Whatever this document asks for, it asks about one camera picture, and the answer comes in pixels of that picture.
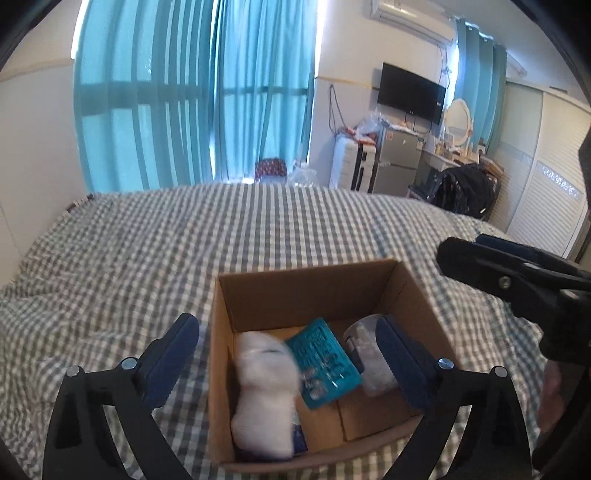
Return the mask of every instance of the sliding closet door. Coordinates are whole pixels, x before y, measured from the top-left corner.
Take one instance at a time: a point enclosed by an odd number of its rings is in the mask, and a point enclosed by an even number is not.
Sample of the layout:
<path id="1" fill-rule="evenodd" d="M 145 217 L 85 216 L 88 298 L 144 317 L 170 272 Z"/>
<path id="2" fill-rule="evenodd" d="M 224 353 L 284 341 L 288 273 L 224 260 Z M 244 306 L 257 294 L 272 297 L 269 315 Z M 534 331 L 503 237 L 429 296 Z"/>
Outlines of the sliding closet door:
<path id="1" fill-rule="evenodd" d="M 591 116 L 549 93 L 528 184 L 507 234 L 516 241 L 568 256 L 586 214 L 579 147 Z"/>
<path id="2" fill-rule="evenodd" d="M 501 142 L 494 160 L 504 168 L 502 187 L 489 223 L 506 232 L 513 220 L 534 163 L 542 120 L 542 91 L 507 83 Z"/>

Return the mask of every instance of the open cardboard box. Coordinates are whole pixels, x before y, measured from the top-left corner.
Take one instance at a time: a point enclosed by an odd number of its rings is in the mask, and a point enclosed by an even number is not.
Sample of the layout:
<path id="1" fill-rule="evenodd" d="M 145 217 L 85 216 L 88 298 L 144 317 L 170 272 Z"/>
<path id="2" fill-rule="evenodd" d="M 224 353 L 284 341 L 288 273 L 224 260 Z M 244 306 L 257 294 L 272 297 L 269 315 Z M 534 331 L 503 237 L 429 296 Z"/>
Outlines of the open cardboard box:
<path id="1" fill-rule="evenodd" d="M 209 360 L 209 455 L 227 471 L 269 473 L 312 468 L 365 455 L 411 434 L 420 420 L 400 389 L 370 398 L 359 387 L 336 402 L 309 410 L 296 401 L 309 451 L 289 462 L 236 461 L 230 420 L 240 387 L 235 339 L 262 330 L 287 339 L 324 318 L 342 342 L 345 329 L 372 313 L 395 315 L 406 333 L 435 358 L 452 347 L 404 264 L 379 260 L 329 267 L 221 275 L 216 284 Z"/>

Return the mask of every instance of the checkered blanket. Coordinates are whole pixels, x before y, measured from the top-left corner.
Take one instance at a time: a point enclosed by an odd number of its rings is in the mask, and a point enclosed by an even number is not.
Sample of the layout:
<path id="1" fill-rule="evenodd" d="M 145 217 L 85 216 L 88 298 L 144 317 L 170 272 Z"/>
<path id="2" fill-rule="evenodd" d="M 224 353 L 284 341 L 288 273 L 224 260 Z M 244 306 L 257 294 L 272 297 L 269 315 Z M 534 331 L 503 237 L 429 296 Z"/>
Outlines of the checkered blanket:
<path id="1" fill-rule="evenodd" d="M 436 267 L 442 240 L 480 233 L 499 232 L 413 200 L 326 189 L 211 184 L 100 195 L 37 239 L 16 282 L 0 290 L 0 435 L 27 474 L 41 478 L 47 426 L 67 367 L 112 368 L 140 355 L 189 312 L 200 319 L 199 344 L 154 418 L 193 478 L 224 478 L 206 452 L 216 276 L 394 257 L 426 293 L 464 369 L 509 369 L 533 441 L 544 368 L 539 333 L 500 300 Z M 112 413 L 122 459 L 139 478 Z M 466 416 L 460 412 L 439 473 L 450 464 Z M 402 446 L 289 476 L 379 478 Z"/>

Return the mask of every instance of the metal screw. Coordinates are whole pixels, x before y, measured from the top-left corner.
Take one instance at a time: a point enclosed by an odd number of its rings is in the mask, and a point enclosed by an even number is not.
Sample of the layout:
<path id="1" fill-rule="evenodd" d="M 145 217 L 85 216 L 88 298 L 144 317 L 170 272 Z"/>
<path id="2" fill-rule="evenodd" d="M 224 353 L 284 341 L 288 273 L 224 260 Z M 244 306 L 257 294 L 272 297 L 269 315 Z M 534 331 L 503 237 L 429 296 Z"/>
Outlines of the metal screw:
<path id="1" fill-rule="evenodd" d="M 511 279 L 509 277 L 501 277 L 499 278 L 499 287 L 501 290 L 509 290 L 511 286 Z"/>
<path id="2" fill-rule="evenodd" d="M 560 290 L 560 293 L 571 300 L 578 300 L 579 299 L 579 296 L 575 292 L 573 292 L 572 290 L 567 290 L 565 288 L 562 288 Z"/>
<path id="3" fill-rule="evenodd" d="M 133 370 L 137 364 L 138 361 L 134 357 L 130 356 L 121 362 L 121 368 L 123 370 Z"/>
<path id="4" fill-rule="evenodd" d="M 80 367 L 78 365 L 72 365 L 71 367 L 68 367 L 68 370 L 66 370 L 66 375 L 68 377 L 75 377 L 79 373 L 80 373 Z"/>
<path id="5" fill-rule="evenodd" d="M 455 365 L 449 358 L 440 358 L 437 362 L 439 368 L 443 368 L 444 370 L 451 370 Z"/>
<path id="6" fill-rule="evenodd" d="M 505 367 L 495 367 L 495 375 L 497 377 L 505 378 L 507 375 L 509 375 L 509 372 Z"/>

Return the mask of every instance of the mini fridge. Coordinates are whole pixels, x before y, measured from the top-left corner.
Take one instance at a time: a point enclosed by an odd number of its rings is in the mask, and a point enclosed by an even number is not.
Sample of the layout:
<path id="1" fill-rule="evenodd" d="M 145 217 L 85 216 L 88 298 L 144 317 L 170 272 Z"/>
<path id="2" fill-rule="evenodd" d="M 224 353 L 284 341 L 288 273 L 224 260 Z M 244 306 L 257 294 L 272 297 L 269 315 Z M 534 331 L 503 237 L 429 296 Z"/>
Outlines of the mini fridge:
<path id="1" fill-rule="evenodd" d="M 406 197 L 414 183 L 423 151 L 423 139 L 417 134 L 384 128 L 378 140 L 369 191 Z"/>

